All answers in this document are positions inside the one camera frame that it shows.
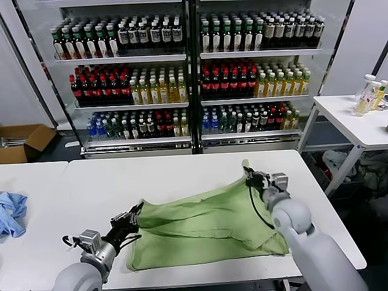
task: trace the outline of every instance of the yellow drink bottle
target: yellow drink bottle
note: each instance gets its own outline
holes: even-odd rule
[[[304,78],[301,81],[301,87],[299,90],[299,95],[307,95],[309,93],[309,85],[310,85],[310,71],[304,72]]]
[[[384,98],[384,93],[385,93],[384,91],[385,91],[387,85],[388,85],[388,81],[381,80],[381,87],[380,87],[379,91],[377,92],[377,98],[376,98],[375,103],[373,104],[371,110],[376,110],[378,108],[378,104]]]
[[[281,93],[281,96],[291,95],[290,91],[291,91],[291,86],[293,84],[292,77],[293,77],[293,72],[288,72],[287,73],[287,80],[284,82],[283,91]]]
[[[284,73],[278,72],[278,77],[275,81],[275,89],[273,90],[273,96],[281,96],[281,92],[283,90],[283,79],[284,79]]]

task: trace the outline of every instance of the table leg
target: table leg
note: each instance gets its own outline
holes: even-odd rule
[[[353,149],[350,151],[347,158],[345,159],[344,163],[339,168],[337,174],[333,177],[329,186],[327,186],[325,190],[325,194],[328,198],[330,198],[333,195],[334,190],[336,190],[341,185],[346,175],[350,172],[350,169],[355,165],[364,150],[365,148],[361,147],[360,145],[355,145],[353,147]]]
[[[309,119],[307,120],[306,126],[303,130],[302,137],[298,143],[298,152],[302,154],[304,147],[306,146],[306,142],[309,138],[309,135],[311,133],[311,130],[314,127],[314,123],[316,121],[316,118],[318,117],[319,110],[316,108],[316,105],[314,104],[313,109],[311,110]]]

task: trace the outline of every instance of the bottle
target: bottle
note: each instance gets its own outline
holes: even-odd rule
[[[258,19],[256,21],[256,33],[253,38],[254,43],[253,43],[253,50],[260,50],[261,48],[261,42],[263,40],[263,23],[264,21],[262,19]]]
[[[309,85],[310,85],[310,71],[304,72],[304,78],[301,81],[301,88],[299,90],[299,95],[307,95],[309,94]]]
[[[281,96],[290,96],[291,95],[291,87],[293,85],[292,81],[293,72],[287,73],[287,80],[283,84],[283,91],[281,93]]]
[[[235,31],[234,31],[234,37],[233,37],[233,51],[239,52],[240,51],[240,45],[241,45],[241,23],[242,21],[240,19],[237,19],[235,21]]]
[[[169,91],[167,90],[164,78],[159,78],[159,92],[162,103],[168,103],[169,101]]]
[[[138,88],[136,86],[135,80],[130,80],[129,84],[131,86],[132,98],[133,98],[134,105],[143,104],[142,102],[140,102],[139,91],[138,91]]]
[[[143,104],[152,104],[152,97],[149,96],[149,90],[144,79],[140,79],[140,95],[143,100]]]
[[[271,72],[269,73],[268,81],[265,83],[265,86],[264,86],[263,97],[272,97],[274,87],[275,87],[275,73]]]
[[[116,37],[116,33],[113,29],[113,25],[107,25],[107,31],[108,31],[108,42],[110,46],[110,51],[112,52],[112,55],[114,58],[119,57],[119,42]]]
[[[298,122],[299,122],[299,110],[295,110],[295,113],[292,118],[291,128],[290,129],[297,129],[298,128]]]
[[[383,100],[384,98],[384,92],[385,92],[385,89],[388,85],[388,81],[386,80],[381,80],[381,86],[380,86],[380,89],[379,91],[377,92],[377,98],[376,100],[373,102],[372,104],[372,108],[371,110],[376,110],[378,108],[378,104],[381,102],[381,100]]]
[[[245,34],[244,51],[245,52],[250,51],[252,48],[252,39],[253,39],[252,24],[253,24],[253,20],[248,19],[246,29],[244,32]]]
[[[77,59],[77,53],[75,50],[75,40],[72,38],[69,29],[64,27],[62,28],[62,33],[65,37],[65,46],[66,46],[66,58],[67,59]]]
[[[230,34],[230,20],[224,21],[224,31],[222,33],[222,45],[224,47],[224,52],[229,52],[230,50],[230,40],[231,40],[231,34]]]
[[[165,47],[170,47],[172,43],[172,31],[168,21],[163,22],[162,39]]]

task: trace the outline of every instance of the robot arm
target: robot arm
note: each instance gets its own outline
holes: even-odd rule
[[[259,192],[266,209],[271,213],[274,228],[286,240],[293,260],[311,290],[368,290],[334,239],[313,225],[308,207],[302,201],[291,199],[285,174],[268,175],[247,167],[244,170],[247,185]]]

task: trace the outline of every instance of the dark bottle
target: dark bottle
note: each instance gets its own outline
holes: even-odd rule
[[[78,101],[82,101],[82,89],[80,84],[74,78],[74,75],[70,75],[70,87],[72,88],[74,97]]]
[[[105,31],[102,29],[101,26],[97,25],[95,27],[95,30],[97,32],[97,43],[99,47],[99,51],[101,52],[101,56],[103,58],[108,58],[108,47],[107,47],[107,37],[105,36]]]
[[[239,82],[238,82],[238,88],[240,93],[246,93],[247,91],[247,68],[244,67],[241,70]]]
[[[60,32],[58,32],[57,28],[50,29],[51,35],[53,36],[53,45],[56,50],[56,54],[59,59],[66,59],[66,46],[64,40],[62,39]]]
[[[238,91],[238,75],[237,75],[237,68],[236,67],[232,71],[232,76],[230,77],[229,87],[230,87],[230,93],[237,93],[237,91]]]
[[[263,41],[263,23],[262,19],[257,20],[256,32],[253,37],[252,47],[253,50],[260,50],[261,42]]]
[[[71,36],[69,29],[67,27],[62,28],[62,33],[65,37],[65,46],[66,46],[66,58],[67,59],[77,59],[77,52],[75,49],[75,41]]]
[[[218,94],[219,93],[219,73],[218,69],[214,71],[213,78],[212,78],[212,93]]]
[[[158,24],[154,21],[152,23],[152,28],[151,28],[151,41],[153,47],[160,47],[161,46],[161,33],[160,33],[160,28],[158,27]]]
[[[228,92],[229,92],[229,74],[228,74],[228,69],[225,68],[221,78],[221,93],[228,94]]]
[[[116,36],[116,32],[113,29],[113,25],[108,25],[107,30],[108,30],[109,47],[110,47],[110,51],[112,52],[112,54],[110,54],[110,55],[113,55],[114,58],[118,58],[119,57],[119,41],[118,41],[118,38]]]
[[[137,48],[139,46],[139,31],[133,22],[129,24],[128,36],[131,48]]]

